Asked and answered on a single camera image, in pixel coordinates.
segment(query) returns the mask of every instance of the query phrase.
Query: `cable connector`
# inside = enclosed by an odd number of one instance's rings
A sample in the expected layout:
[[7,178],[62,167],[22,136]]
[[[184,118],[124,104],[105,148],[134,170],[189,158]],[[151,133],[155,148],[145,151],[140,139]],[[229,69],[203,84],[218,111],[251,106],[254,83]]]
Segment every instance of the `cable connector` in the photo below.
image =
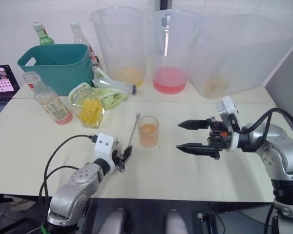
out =
[[97,139],[98,139],[98,135],[93,135],[93,136],[88,136],[89,137],[89,139],[92,141],[92,142],[94,142],[94,143],[96,143],[97,142]]

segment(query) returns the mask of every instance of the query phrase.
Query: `table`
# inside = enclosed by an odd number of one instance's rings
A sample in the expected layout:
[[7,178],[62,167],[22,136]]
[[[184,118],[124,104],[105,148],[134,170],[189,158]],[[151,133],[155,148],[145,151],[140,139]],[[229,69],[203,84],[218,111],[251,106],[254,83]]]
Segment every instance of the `table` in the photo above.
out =
[[[22,87],[0,113],[0,193],[38,195],[48,158],[72,135],[105,133],[116,136],[125,148],[136,113],[140,112],[158,118],[158,145],[154,148],[140,146],[135,132],[126,171],[105,178],[93,197],[271,202],[271,182],[256,154],[224,151],[220,160],[214,160],[176,149],[176,145],[187,142],[206,144],[209,133],[208,130],[178,128],[178,123],[210,116],[220,119],[214,104],[217,99],[204,99],[192,88],[188,83],[185,91],[189,93],[184,91],[170,96],[155,92],[157,96],[153,97],[147,95],[152,91],[146,83],[136,99],[131,97],[107,111],[99,129],[87,129],[76,116],[67,125],[55,124],[30,98],[29,89]],[[237,103],[244,124],[255,122],[275,106],[263,87],[232,95],[232,99]],[[283,127],[293,137],[283,117],[274,115],[272,123]],[[94,143],[86,138],[74,139],[59,150],[49,170],[61,165],[82,167],[93,159],[93,153]],[[71,174],[71,169],[62,169],[52,175],[48,180],[50,195],[66,183]]]

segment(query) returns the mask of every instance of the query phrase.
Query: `floor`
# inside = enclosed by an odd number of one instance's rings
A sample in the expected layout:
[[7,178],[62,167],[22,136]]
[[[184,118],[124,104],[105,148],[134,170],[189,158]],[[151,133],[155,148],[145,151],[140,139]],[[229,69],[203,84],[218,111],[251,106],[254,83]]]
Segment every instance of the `floor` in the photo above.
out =
[[[115,209],[122,207],[129,211],[128,233],[163,234],[165,215],[170,209],[177,209],[185,220],[189,234],[204,234],[198,212],[212,212],[208,202],[167,201],[141,199],[92,199],[83,232],[78,234],[97,234],[105,218]],[[226,228],[226,234],[257,234],[263,232],[263,223],[268,207],[252,208],[243,211],[231,211],[220,214]],[[26,234],[43,222],[43,214],[38,204],[25,212],[11,211],[8,203],[0,204],[0,229],[24,217],[32,218],[35,223],[24,223],[7,234]],[[218,233],[223,226],[217,219]]]

